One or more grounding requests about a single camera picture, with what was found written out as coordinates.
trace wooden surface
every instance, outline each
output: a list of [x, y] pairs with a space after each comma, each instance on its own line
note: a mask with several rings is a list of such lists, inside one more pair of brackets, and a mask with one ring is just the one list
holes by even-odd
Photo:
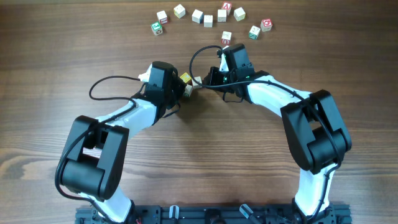
[[[331, 185], [332, 202], [351, 205], [355, 223], [398, 223], [397, 1], [248, 1], [246, 19], [204, 28], [194, 9], [221, 2], [0, 6], [0, 223], [71, 223], [85, 203], [61, 197], [53, 177], [73, 120], [108, 114], [123, 101], [97, 102], [89, 87], [108, 75], [137, 77], [154, 60], [188, 71], [193, 53], [246, 45], [256, 70], [307, 91], [330, 91], [352, 150]], [[155, 37], [150, 24], [166, 10]], [[272, 31], [248, 32], [272, 18]], [[193, 74], [218, 66], [198, 56]], [[97, 96], [130, 96], [141, 84], [111, 80]], [[288, 203], [299, 184], [281, 119], [260, 106], [224, 103], [198, 90], [177, 115], [129, 141], [121, 187], [137, 205]]]

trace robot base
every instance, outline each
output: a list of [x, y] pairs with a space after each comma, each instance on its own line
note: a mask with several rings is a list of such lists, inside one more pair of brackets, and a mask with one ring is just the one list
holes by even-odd
[[[351, 211], [349, 205], [330, 204], [328, 216], [318, 220], [317, 224], [351, 224]], [[292, 221], [285, 217], [292, 216], [291, 204], [266, 205], [265, 207], [253, 206], [253, 215], [262, 224], [291, 224]], [[170, 207], [136, 206], [135, 212], [139, 217], [137, 221], [131, 220], [128, 224], [210, 224], [207, 218], [209, 213], [219, 215], [227, 224], [253, 224], [239, 211], [239, 207], [180, 207], [178, 219], [169, 218]], [[105, 224], [108, 223], [98, 215], [94, 207], [78, 208], [76, 210], [75, 224]]]

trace cube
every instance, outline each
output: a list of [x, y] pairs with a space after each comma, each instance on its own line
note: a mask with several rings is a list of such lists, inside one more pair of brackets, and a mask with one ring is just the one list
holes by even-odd
[[227, 15], [229, 15], [229, 13], [231, 12], [232, 9], [232, 3], [230, 2], [224, 2], [223, 6], [221, 7], [222, 9], [226, 10]]
[[150, 25], [150, 28], [152, 28], [152, 32], [155, 35], [163, 33], [162, 25], [159, 22], [155, 22], [154, 24]]
[[213, 16], [205, 15], [205, 20], [203, 21], [205, 27], [213, 27]]
[[234, 17], [237, 21], [241, 21], [246, 17], [246, 13], [244, 12], [242, 7], [240, 7], [239, 9], [235, 9]]
[[261, 21], [261, 30], [263, 31], [263, 32], [265, 32], [265, 31], [269, 31], [269, 30], [271, 30], [271, 28], [272, 28], [272, 21], [271, 21], [271, 19], [263, 19], [262, 21]]
[[[200, 77], [195, 77], [194, 79], [195, 79], [196, 81], [198, 81], [198, 83], [201, 84], [201, 78], [200, 78]], [[194, 90], [196, 90], [196, 89], [198, 89], [198, 88], [201, 88], [201, 85], [195, 83], [195, 82], [192, 80], [192, 88], [193, 88]]]
[[231, 37], [232, 33], [231, 32], [223, 32], [223, 37], [222, 37], [222, 43], [223, 44], [230, 44], [231, 43]]
[[226, 22], [226, 10], [225, 9], [218, 10], [217, 22]]
[[191, 79], [191, 76], [190, 76], [187, 72], [185, 72], [184, 74], [182, 74], [182, 75], [180, 76], [180, 78], [181, 78], [182, 81], [184, 81], [186, 84], [191, 84], [192, 79]]
[[179, 4], [174, 8], [174, 14], [179, 19], [181, 19], [181, 17], [185, 16], [185, 8], [181, 4]]
[[193, 90], [192, 86], [191, 85], [187, 85], [185, 87], [185, 91], [184, 91], [183, 95], [186, 96], [186, 97], [190, 97], [191, 94], [192, 94], [192, 90]]
[[257, 40], [259, 34], [260, 34], [260, 28], [252, 26], [249, 31], [249, 37], [252, 38], [253, 40]]
[[199, 11], [198, 9], [195, 9], [194, 12], [192, 13], [192, 21], [201, 24], [202, 20], [203, 20], [203, 12]]
[[157, 20], [160, 22], [160, 24], [167, 23], [167, 15], [164, 10], [157, 13]]

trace wooden block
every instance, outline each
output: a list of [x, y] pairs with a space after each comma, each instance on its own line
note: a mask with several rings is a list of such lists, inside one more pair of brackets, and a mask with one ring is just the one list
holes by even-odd
[[186, 97], [190, 97], [191, 94], [192, 94], [192, 90], [193, 90], [192, 86], [191, 85], [187, 85], [185, 87], [185, 91], [184, 91], [183, 95], [186, 96]]
[[213, 27], [213, 16], [212, 15], [205, 15], [204, 20], [205, 27]]
[[246, 13], [244, 12], [242, 7], [240, 7], [239, 9], [235, 9], [234, 17], [237, 21], [241, 21], [246, 17]]
[[[196, 81], [198, 81], [198, 83], [201, 84], [201, 78], [200, 78], [200, 77], [195, 77], [194, 79], [195, 79]], [[198, 85], [197, 83], [195, 83], [195, 82], [192, 80], [192, 88], [193, 88], [194, 90], [196, 90], [196, 89], [198, 89], [198, 88], [201, 88], [201, 85]]]
[[195, 9], [194, 12], [192, 13], [192, 21], [201, 24], [202, 20], [203, 20], [203, 12], [199, 11], [198, 9]]
[[160, 22], [160, 24], [166, 24], [168, 22], [167, 15], [164, 10], [157, 13], [157, 20]]
[[163, 33], [162, 25], [159, 22], [155, 22], [154, 24], [150, 25], [150, 28], [152, 28], [152, 32], [155, 35]]
[[222, 43], [223, 44], [230, 44], [231, 43], [231, 37], [232, 37], [232, 33], [231, 32], [223, 32], [223, 37], [222, 37]]
[[259, 34], [260, 34], [260, 28], [252, 26], [249, 32], [249, 37], [252, 38], [253, 40], [257, 40]]
[[222, 8], [222, 9], [225, 9], [227, 15], [229, 15], [229, 13], [231, 12], [231, 9], [232, 9], [232, 3], [230, 3], [230, 2], [224, 2], [221, 8]]
[[185, 72], [184, 74], [182, 74], [182, 75], [180, 76], [180, 78], [181, 78], [182, 81], [184, 81], [186, 84], [191, 84], [191, 83], [192, 83], [191, 76], [190, 76], [187, 72]]
[[219, 9], [217, 12], [217, 22], [226, 22], [226, 10]]
[[272, 28], [272, 21], [271, 21], [271, 19], [263, 19], [262, 21], [261, 21], [261, 30], [263, 31], [263, 32], [265, 32], [265, 31], [269, 31], [269, 30], [271, 30], [271, 28]]
[[179, 4], [174, 8], [174, 14], [179, 19], [181, 19], [181, 17], [185, 16], [185, 8], [181, 4]]

